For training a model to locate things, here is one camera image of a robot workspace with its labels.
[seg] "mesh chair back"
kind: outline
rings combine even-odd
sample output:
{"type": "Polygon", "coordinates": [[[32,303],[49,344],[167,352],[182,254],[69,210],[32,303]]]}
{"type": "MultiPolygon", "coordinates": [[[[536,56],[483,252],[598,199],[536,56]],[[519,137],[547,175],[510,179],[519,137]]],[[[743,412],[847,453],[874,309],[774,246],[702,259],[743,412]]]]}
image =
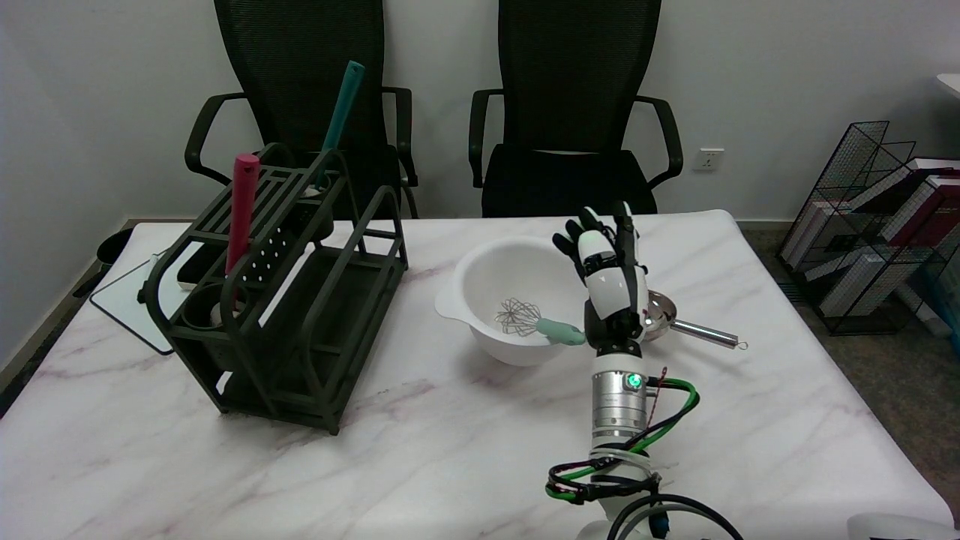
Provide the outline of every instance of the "mesh chair back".
{"type": "Polygon", "coordinates": [[[214,0],[233,71],[264,143],[321,149],[347,63],[367,69],[343,149],[387,144],[382,0],[214,0]]]}
{"type": "Polygon", "coordinates": [[[619,150],[660,0],[500,0],[504,142],[619,150]]]}

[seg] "teal handle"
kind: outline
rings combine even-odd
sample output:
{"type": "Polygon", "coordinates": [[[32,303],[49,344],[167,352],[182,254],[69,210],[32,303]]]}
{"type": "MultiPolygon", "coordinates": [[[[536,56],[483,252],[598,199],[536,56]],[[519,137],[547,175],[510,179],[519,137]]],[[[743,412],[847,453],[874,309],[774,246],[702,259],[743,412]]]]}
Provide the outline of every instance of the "teal handle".
{"type": "Polygon", "coordinates": [[[587,337],[584,333],[567,323],[540,319],[537,321],[537,331],[545,335],[550,341],[563,343],[564,345],[583,345],[587,343],[587,337]]]}
{"type": "Polygon", "coordinates": [[[340,84],[340,95],[337,96],[337,104],[333,107],[333,116],[330,117],[330,127],[326,129],[323,150],[332,150],[340,144],[340,135],[344,132],[347,117],[353,107],[353,98],[357,96],[357,90],[360,88],[360,82],[363,81],[366,70],[366,67],[355,61],[347,64],[344,81],[340,84]]]}

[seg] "whisk handle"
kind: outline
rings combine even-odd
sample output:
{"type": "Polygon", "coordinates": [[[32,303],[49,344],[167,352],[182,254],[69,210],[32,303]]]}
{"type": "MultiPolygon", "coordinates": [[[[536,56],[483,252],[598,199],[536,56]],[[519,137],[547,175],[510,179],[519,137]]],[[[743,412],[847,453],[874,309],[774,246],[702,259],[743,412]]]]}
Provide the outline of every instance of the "whisk handle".
{"type": "Polygon", "coordinates": [[[550,319],[540,319],[537,321],[537,331],[542,333],[550,341],[563,343],[564,345],[583,345],[587,343],[587,337],[583,332],[573,325],[561,323],[550,319]]]}

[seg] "whisk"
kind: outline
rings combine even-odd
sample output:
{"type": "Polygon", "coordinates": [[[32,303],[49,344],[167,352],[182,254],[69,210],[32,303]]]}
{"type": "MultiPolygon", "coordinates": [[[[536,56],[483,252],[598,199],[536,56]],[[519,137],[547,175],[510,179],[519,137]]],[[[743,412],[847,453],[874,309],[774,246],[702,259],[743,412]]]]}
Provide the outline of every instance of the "whisk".
{"type": "Polygon", "coordinates": [[[587,342],[587,337],[577,327],[540,316],[540,308],[535,304],[508,298],[500,306],[503,310],[498,311],[493,320],[500,323],[503,333],[527,337],[539,332],[551,341],[565,345],[583,345],[587,342]]]}

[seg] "black office chair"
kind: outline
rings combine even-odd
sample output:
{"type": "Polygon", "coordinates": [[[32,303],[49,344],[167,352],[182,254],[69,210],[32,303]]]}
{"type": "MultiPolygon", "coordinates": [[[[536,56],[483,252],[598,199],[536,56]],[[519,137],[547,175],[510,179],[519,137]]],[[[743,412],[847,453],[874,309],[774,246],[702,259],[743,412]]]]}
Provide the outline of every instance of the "black office chair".
{"type": "Polygon", "coordinates": [[[473,94],[469,162],[483,215],[610,213],[614,201],[656,213],[651,189],[681,173],[684,154],[669,104],[637,96],[657,34],[660,0],[500,0],[503,89],[473,94]],[[490,96],[503,95],[503,144],[482,177],[490,96]],[[622,150],[634,102],[654,106],[669,166],[647,182],[622,150]],[[566,151],[583,154],[555,154],[566,151]]]}
{"type": "MultiPolygon", "coordinates": [[[[225,175],[203,166],[210,124],[225,101],[246,98],[265,145],[281,142],[293,156],[261,155],[265,163],[305,167],[321,150],[347,63],[366,67],[340,139],[353,193],[362,213],[382,185],[407,196],[417,215],[411,186],[417,185],[410,152],[412,100],[407,88],[383,86],[382,0],[214,0],[220,32],[243,92],[206,100],[187,142],[186,166],[229,184],[225,175]],[[396,148],[388,144],[383,93],[396,97],[396,148]],[[401,178],[403,164],[407,180],[401,178]]],[[[338,200],[338,219],[352,214],[338,200]]]]}

